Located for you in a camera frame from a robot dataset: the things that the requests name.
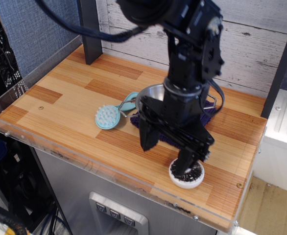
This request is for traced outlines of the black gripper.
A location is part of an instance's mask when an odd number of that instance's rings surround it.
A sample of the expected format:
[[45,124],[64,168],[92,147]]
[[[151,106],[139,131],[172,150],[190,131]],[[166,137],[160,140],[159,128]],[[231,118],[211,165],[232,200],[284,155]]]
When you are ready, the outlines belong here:
[[[185,129],[187,125],[197,123],[202,115],[197,107],[197,100],[184,103],[168,97],[164,103],[156,104],[145,97],[143,103],[140,116],[147,121],[140,119],[139,122],[140,144],[143,151],[153,148],[160,138],[160,131],[150,123],[159,123],[162,126],[175,129]],[[198,160],[207,160],[210,153],[209,148],[203,152],[193,151],[189,147],[182,149],[174,161],[174,176],[201,176],[202,165]]]

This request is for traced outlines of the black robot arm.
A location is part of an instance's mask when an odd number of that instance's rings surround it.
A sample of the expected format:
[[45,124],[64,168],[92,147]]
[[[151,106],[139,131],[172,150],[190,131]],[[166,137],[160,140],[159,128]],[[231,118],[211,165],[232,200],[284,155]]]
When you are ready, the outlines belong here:
[[120,0],[125,17],[140,27],[159,24],[168,36],[169,71],[164,97],[144,95],[140,114],[143,150],[154,147],[161,134],[181,147],[173,175],[181,177],[204,161],[214,143],[200,121],[210,88],[221,92],[213,78],[221,74],[223,29],[220,8],[210,0]]

